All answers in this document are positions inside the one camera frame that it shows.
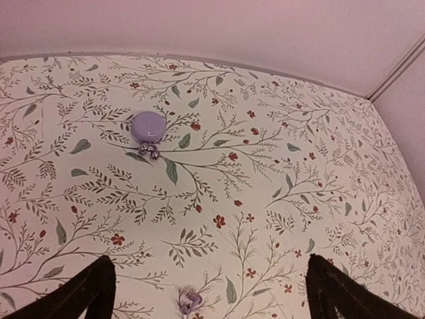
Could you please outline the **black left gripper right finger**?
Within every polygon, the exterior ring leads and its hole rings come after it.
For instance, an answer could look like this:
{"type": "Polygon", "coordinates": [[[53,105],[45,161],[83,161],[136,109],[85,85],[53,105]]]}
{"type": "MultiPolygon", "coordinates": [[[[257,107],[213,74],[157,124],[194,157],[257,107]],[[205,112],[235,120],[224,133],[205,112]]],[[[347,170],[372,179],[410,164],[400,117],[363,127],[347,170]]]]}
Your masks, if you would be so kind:
{"type": "Polygon", "coordinates": [[[311,254],[305,278],[311,318],[415,318],[355,282],[321,255],[311,254]]]}

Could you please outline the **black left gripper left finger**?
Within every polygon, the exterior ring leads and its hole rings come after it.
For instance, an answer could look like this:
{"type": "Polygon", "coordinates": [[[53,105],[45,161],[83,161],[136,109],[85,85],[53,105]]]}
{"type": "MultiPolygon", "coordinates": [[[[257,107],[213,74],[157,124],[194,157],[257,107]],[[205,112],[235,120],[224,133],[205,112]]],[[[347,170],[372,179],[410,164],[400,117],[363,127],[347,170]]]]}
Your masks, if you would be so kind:
{"type": "Polygon", "coordinates": [[[116,271],[103,255],[53,292],[7,315],[14,318],[112,317],[116,297],[116,271]]]}

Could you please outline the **silver lilac earbud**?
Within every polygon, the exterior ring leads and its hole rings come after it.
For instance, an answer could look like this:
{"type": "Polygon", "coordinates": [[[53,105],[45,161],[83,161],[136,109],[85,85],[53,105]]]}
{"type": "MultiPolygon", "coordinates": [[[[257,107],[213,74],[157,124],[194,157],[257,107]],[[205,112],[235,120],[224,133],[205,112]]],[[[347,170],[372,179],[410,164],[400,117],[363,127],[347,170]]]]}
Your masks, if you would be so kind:
{"type": "Polygon", "coordinates": [[[146,153],[149,152],[150,144],[149,143],[142,143],[139,147],[139,154],[144,156],[146,153]]]}
{"type": "Polygon", "coordinates": [[[158,151],[151,151],[150,152],[151,161],[157,161],[159,158],[160,158],[160,153],[158,151]]]}

